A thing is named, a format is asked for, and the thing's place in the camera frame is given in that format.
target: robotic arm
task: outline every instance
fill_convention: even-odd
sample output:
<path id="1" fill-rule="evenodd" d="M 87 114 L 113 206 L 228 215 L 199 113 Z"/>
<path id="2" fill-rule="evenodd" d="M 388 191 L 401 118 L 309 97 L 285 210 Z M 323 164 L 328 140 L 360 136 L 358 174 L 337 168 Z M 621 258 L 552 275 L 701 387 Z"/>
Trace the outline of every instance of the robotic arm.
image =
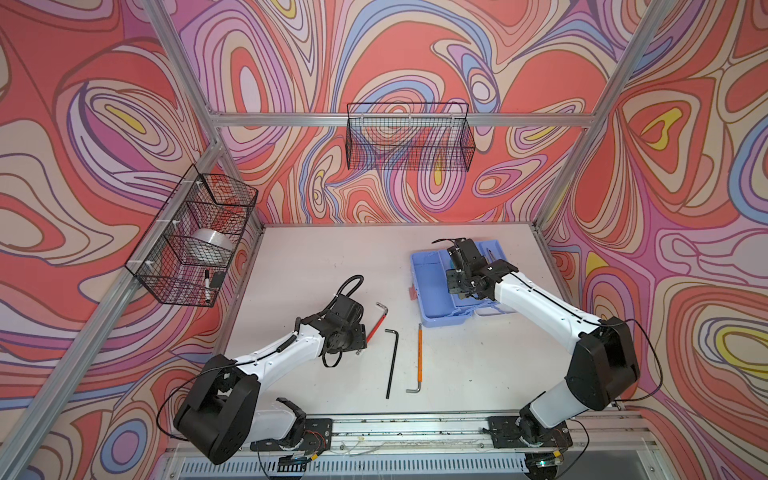
<path id="1" fill-rule="evenodd" d="M 472 239 L 447 239 L 456 267 L 446 277 L 451 293 L 510 306 L 552 335 L 571 355 L 568 374 L 520 411 L 520 438 L 540 445 L 551 430 L 587 410 L 602 410 L 640 378 L 629 327 L 603 320 L 560 300 L 505 260 L 488 263 Z"/>
<path id="2" fill-rule="evenodd" d="M 354 280 L 358 283 L 342 294 Z M 306 415 L 286 399 L 257 408 L 260 391 L 318 356 L 334 367 L 344 352 L 367 347 L 362 305 L 349 298 L 362 280 L 362 275 L 350 277 L 323 310 L 297 318 L 293 331 L 276 342 L 234 360 L 223 355 L 210 359 L 174 417 L 176 429 L 215 465 L 246 442 L 277 439 L 287 448 L 296 447 Z M 329 366 L 326 354 L 338 354 L 336 363 Z"/>

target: wall-mounted wire basket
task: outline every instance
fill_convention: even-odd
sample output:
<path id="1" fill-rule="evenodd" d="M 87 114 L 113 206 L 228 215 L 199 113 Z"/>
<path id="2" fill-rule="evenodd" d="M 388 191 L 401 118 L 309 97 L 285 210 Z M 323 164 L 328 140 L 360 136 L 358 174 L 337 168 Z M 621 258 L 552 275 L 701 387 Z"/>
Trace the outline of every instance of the wall-mounted wire basket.
<path id="1" fill-rule="evenodd" d="M 160 239 L 126 267 L 160 303 L 213 306 L 257 196 L 240 180 L 197 172 Z"/>
<path id="2" fill-rule="evenodd" d="M 346 166 L 469 171 L 475 137 L 468 112 L 461 101 L 347 104 Z"/>

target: black wire mesh basket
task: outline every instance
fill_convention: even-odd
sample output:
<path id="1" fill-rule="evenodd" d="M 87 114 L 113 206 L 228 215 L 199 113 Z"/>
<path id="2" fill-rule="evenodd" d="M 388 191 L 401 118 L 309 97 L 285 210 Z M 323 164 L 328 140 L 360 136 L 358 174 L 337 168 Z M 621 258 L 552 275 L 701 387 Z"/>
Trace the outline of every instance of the black wire mesh basket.
<path id="1" fill-rule="evenodd" d="M 213 306 L 257 196 L 240 180 L 198 172 L 160 239 L 138 268 L 126 267 L 160 303 Z"/>
<path id="2" fill-rule="evenodd" d="M 468 112 L 460 101 L 347 104 L 346 166 L 469 171 L 475 137 Z"/>

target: blue plastic box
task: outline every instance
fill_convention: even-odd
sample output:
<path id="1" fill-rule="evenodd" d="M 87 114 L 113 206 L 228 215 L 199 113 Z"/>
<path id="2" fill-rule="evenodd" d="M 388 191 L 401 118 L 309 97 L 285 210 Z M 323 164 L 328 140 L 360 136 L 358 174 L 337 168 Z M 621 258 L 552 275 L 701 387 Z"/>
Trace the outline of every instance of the blue plastic box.
<path id="1" fill-rule="evenodd" d="M 498 240 L 475 242 L 480 253 L 489 263 L 493 260 L 507 260 Z M 419 298 L 422 311 L 422 324 L 425 327 L 461 325 L 470 316 L 501 315 L 514 310 L 502 308 L 498 302 L 489 299 L 459 299 L 458 295 L 448 293 L 448 280 L 445 271 L 455 268 L 446 249 L 431 252 L 416 252 L 411 255 L 413 286 Z"/>

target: white table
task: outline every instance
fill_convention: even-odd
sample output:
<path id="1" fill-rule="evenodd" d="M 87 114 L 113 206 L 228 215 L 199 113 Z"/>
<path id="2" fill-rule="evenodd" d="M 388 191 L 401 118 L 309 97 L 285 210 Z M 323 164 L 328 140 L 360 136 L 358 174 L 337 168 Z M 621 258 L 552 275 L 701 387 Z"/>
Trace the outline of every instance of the white table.
<path id="1" fill-rule="evenodd" d="M 321 310 L 344 280 L 360 273 L 365 282 L 353 299 L 365 307 L 366 330 L 381 316 L 376 302 L 389 308 L 369 348 L 359 356 L 345 354 L 334 369 L 320 359 L 308 362 L 275 383 L 266 397 L 287 397 L 312 415 L 520 409 L 564 377 L 570 356 L 519 313 L 424 328 L 422 391 L 406 393 L 416 387 L 421 320 L 419 304 L 409 296 L 410 254 L 447 248 L 447 243 L 430 245 L 446 237 L 499 240 L 511 263 L 559 295 L 527 224 L 270 227 L 225 355 L 250 353 L 290 332 L 297 316 Z M 395 337 L 385 328 L 400 334 L 389 400 Z"/>

